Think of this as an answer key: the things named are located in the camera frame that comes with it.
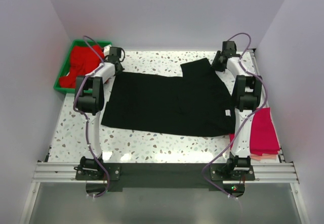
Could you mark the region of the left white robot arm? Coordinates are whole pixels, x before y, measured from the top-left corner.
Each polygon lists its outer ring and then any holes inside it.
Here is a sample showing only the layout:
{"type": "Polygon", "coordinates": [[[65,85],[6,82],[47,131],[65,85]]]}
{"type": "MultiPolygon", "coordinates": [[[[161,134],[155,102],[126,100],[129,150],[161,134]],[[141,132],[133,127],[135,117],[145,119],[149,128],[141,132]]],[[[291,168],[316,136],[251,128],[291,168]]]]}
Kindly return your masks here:
{"type": "Polygon", "coordinates": [[[87,150],[83,160],[93,160],[98,167],[102,164],[99,123],[101,111],[104,107],[104,83],[122,73],[124,59],[124,49],[105,46],[103,57],[99,57],[99,65],[84,76],[76,78],[73,109],[85,117],[87,150]]]}

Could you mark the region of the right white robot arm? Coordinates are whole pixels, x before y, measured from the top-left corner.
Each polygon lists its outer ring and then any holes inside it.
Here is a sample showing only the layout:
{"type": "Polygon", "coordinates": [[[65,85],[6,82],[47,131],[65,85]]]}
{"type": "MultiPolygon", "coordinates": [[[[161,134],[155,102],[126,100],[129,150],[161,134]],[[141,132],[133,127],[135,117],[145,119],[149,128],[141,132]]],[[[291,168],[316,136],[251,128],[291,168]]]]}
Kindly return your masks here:
{"type": "Polygon", "coordinates": [[[217,51],[212,68],[219,72],[228,70],[235,82],[231,95],[235,112],[235,133],[230,142],[230,154],[219,173],[230,175],[234,172],[249,172],[251,168],[250,140],[252,122],[261,102],[262,78],[249,72],[241,62],[232,40],[222,42],[222,50],[217,51]]]}

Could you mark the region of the black t shirt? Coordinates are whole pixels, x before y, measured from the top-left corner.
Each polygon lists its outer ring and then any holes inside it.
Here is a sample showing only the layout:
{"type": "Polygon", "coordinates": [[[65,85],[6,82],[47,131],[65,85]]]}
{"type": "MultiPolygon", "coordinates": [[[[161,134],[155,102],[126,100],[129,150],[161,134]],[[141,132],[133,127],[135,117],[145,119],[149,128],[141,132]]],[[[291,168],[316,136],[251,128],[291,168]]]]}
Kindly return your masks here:
{"type": "Polygon", "coordinates": [[[231,95],[209,60],[184,63],[181,69],[181,77],[132,72],[116,76],[101,124],[179,136],[233,134],[231,95]]]}

